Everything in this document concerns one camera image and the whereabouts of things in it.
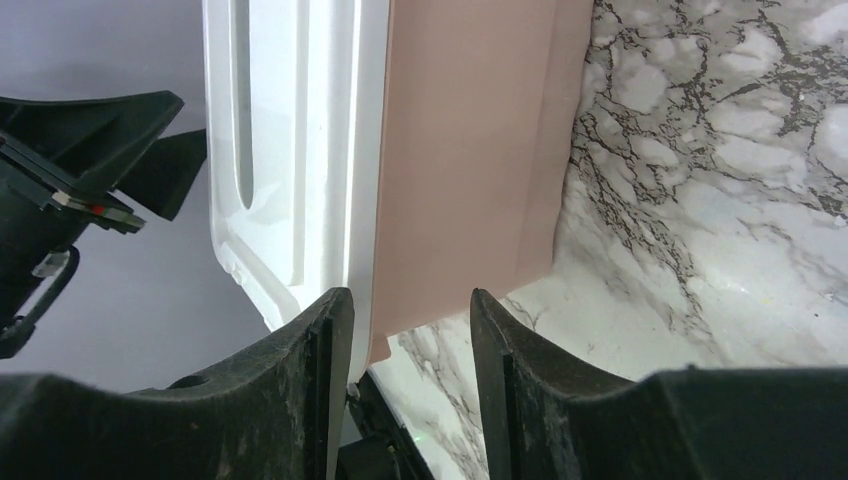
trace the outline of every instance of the black cable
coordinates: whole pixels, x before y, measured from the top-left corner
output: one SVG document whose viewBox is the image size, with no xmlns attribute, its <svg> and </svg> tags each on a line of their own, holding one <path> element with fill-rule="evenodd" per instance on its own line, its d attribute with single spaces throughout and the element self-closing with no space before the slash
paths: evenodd
<svg viewBox="0 0 848 480">
<path fill-rule="evenodd" d="M 14 322 L 6 328 L 0 329 L 0 358 L 12 358 L 29 341 L 35 332 L 35 324 L 50 309 L 53 302 L 68 286 L 79 267 L 80 253 L 76 247 L 68 248 L 68 263 L 62 268 L 62 272 L 56 280 L 47 288 L 44 295 L 38 300 L 32 310 L 25 316 L 15 317 Z"/>
</svg>

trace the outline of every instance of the white wall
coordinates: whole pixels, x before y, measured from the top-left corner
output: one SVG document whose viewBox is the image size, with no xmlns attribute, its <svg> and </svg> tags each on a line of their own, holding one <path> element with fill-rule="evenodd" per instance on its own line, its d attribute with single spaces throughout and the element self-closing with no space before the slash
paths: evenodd
<svg viewBox="0 0 848 480">
<path fill-rule="evenodd" d="M 204 126 L 200 0 L 0 0 L 0 95 L 91 98 L 167 89 L 187 105 L 171 132 Z M 136 235 L 91 227 L 76 277 L 0 373 L 54 371 L 102 388 L 163 387 L 267 333 L 218 266 L 208 178 L 173 223 Z"/>
</svg>

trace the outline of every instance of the screw hole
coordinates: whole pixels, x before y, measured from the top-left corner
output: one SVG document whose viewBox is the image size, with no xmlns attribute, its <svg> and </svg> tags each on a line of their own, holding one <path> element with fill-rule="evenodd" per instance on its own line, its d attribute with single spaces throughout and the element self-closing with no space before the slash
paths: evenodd
<svg viewBox="0 0 848 480">
<path fill-rule="evenodd" d="M 181 388 L 191 388 L 196 387 L 198 385 L 203 385 L 208 382 L 209 379 L 204 377 L 203 375 L 189 375 L 187 377 L 183 377 L 176 382 L 172 383 L 168 390 L 179 390 Z"/>
</svg>

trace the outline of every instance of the white plastic container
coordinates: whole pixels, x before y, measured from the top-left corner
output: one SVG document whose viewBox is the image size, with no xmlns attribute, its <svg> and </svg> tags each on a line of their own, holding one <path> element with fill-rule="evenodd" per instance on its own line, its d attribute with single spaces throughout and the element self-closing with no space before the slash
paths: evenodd
<svg viewBox="0 0 848 480">
<path fill-rule="evenodd" d="M 204 0 L 212 239 L 280 328 L 351 288 L 367 366 L 389 0 Z"/>
</svg>

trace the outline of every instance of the white marble countertop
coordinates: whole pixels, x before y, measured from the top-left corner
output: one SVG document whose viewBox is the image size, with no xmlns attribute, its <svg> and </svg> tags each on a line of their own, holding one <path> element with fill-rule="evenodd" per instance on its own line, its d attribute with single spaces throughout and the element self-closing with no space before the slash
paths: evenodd
<svg viewBox="0 0 848 480">
<path fill-rule="evenodd" d="M 633 379 L 848 363 L 848 2 L 593 22 L 553 273 L 505 305 Z M 436 478 L 487 478 L 467 314 L 390 343 L 373 371 Z"/>
</svg>

